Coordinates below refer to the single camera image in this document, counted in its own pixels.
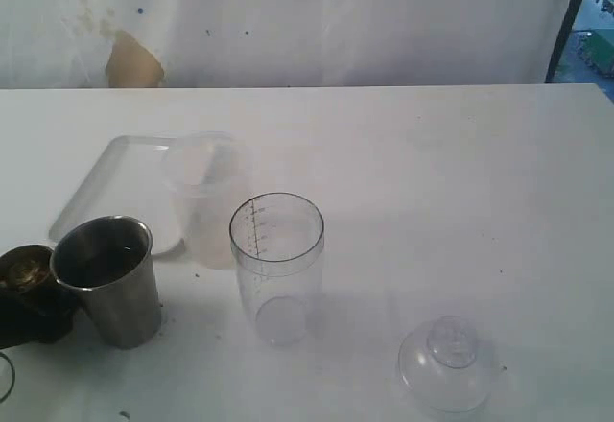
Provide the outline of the brown wooden bowl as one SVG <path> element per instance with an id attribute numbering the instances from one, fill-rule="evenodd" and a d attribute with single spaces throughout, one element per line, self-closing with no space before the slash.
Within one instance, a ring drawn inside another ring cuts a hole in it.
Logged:
<path id="1" fill-rule="evenodd" d="M 1 296 L 39 297 L 59 292 L 51 273 L 53 250 L 43 245 L 25 245 L 1 256 Z"/>

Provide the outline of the stainless steel cup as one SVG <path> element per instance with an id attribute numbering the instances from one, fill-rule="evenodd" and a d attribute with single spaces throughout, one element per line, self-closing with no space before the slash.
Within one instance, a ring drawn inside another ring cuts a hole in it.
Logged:
<path id="1" fill-rule="evenodd" d="M 110 346 L 136 348 L 160 328 L 152 249 L 144 223 L 115 215 L 78 225 L 53 250 L 51 273 Z"/>

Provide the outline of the clear plastic shaker body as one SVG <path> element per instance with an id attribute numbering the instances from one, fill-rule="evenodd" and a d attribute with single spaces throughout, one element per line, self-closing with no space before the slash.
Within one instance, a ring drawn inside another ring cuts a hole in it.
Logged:
<path id="1" fill-rule="evenodd" d="M 230 219 L 242 306 L 255 333 L 272 346 L 300 341 L 316 320 L 324 230 L 316 205 L 287 192 L 251 198 Z"/>

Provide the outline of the clear dome lid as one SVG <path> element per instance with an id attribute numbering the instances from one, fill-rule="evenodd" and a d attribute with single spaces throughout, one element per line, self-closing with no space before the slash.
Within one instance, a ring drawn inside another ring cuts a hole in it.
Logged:
<path id="1" fill-rule="evenodd" d="M 466 414 L 486 402 L 503 367 L 492 340 L 473 322 L 441 316 L 403 339 L 397 369 L 416 402 L 444 414 Z"/>

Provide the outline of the white rectangular tray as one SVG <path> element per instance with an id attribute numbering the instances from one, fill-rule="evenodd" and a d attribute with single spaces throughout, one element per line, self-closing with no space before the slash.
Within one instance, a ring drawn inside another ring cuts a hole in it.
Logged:
<path id="1" fill-rule="evenodd" d="M 161 175 L 161 161 L 171 144 L 168 137 L 112 139 L 51 225 L 49 240 L 58 243 L 73 228 L 95 218 L 126 215 L 151 230 L 152 255 L 175 250 L 181 231 Z"/>

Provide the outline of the translucent plastic cup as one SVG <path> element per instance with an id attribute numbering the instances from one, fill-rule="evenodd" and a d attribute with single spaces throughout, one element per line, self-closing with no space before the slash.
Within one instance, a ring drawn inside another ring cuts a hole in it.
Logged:
<path id="1" fill-rule="evenodd" d="M 218 131 L 178 137 L 161 170 L 188 254 L 209 269 L 231 266 L 229 222 L 250 197 L 245 145 Z"/>

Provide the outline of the green container outside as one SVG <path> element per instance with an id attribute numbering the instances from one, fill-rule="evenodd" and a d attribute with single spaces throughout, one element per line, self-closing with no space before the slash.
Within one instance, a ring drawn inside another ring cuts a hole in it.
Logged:
<path id="1" fill-rule="evenodd" d="M 589 30 L 579 41 L 580 58 L 599 74 L 613 76 L 613 30 Z"/>

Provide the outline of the black metal frame post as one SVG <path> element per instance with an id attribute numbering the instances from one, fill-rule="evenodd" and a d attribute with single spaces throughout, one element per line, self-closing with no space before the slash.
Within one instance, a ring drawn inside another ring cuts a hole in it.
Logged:
<path id="1" fill-rule="evenodd" d="M 551 58 L 550 58 L 550 62 L 548 65 L 544 83 L 551 83 L 553 81 L 553 78 L 555 76 L 555 71 L 559 65 L 564 47 L 572 31 L 572 26 L 579 12 L 579 8 L 580 8 L 582 1 L 583 0 L 569 0 L 567 10 L 563 17 L 563 21 L 561 23 L 561 26 L 560 26 L 560 29 L 559 29 L 559 32 L 558 32 L 558 35 L 555 41 L 555 47 L 551 54 Z"/>

